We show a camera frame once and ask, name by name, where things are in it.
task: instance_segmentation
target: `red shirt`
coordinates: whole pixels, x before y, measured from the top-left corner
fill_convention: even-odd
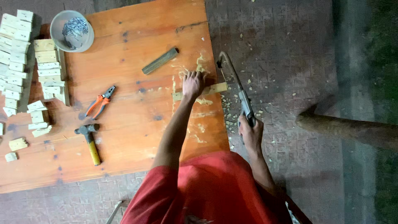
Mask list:
[[[256,185],[241,156],[220,151],[183,162],[179,171],[169,166],[151,169],[121,221],[210,222],[291,223],[291,219],[284,202]]]

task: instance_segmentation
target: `person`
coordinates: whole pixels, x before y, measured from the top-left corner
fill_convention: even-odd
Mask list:
[[[181,104],[121,223],[292,223],[263,157],[260,120],[250,127],[239,117],[250,165],[230,151],[179,162],[192,106],[204,85],[201,72],[184,76]]]

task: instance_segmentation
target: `stone floor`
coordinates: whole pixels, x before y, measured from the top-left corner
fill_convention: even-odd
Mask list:
[[[42,0],[21,7],[5,0],[0,12],[31,10],[50,22],[64,9],[89,14],[135,3],[140,1]],[[207,0],[206,11],[215,58],[220,51],[229,53],[257,118],[264,122],[263,150],[272,175],[314,223],[343,223],[341,140],[306,132],[294,122],[303,109],[337,91],[332,2]],[[234,125],[237,90],[226,79],[231,90],[223,94],[223,107],[230,146],[246,159]],[[105,223],[118,200],[128,203],[133,197],[145,174],[2,194],[0,209],[7,212],[0,214],[0,224]]]

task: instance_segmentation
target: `plastic bucket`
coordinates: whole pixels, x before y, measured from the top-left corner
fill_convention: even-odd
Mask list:
[[[64,29],[64,24],[73,19],[73,18],[82,18],[87,22],[87,27],[88,27],[88,33],[83,35],[83,38],[81,38],[79,45],[75,46],[77,49],[72,50],[67,44],[64,39],[64,35],[62,34],[62,30]],[[91,26],[91,24],[87,21],[87,19],[79,12],[73,11],[73,10],[64,10],[60,13],[58,13],[53,21],[51,22],[50,26],[50,35],[51,39],[53,39],[55,45],[66,52],[83,52],[86,51],[91,47],[94,41],[94,30]]]

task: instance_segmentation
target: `hammer head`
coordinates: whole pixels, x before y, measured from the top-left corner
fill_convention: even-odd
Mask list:
[[[78,129],[75,129],[75,134],[87,135],[89,132],[98,131],[100,129],[99,126],[100,126],[99,124],[84,125],[84,126],[81,126]]]

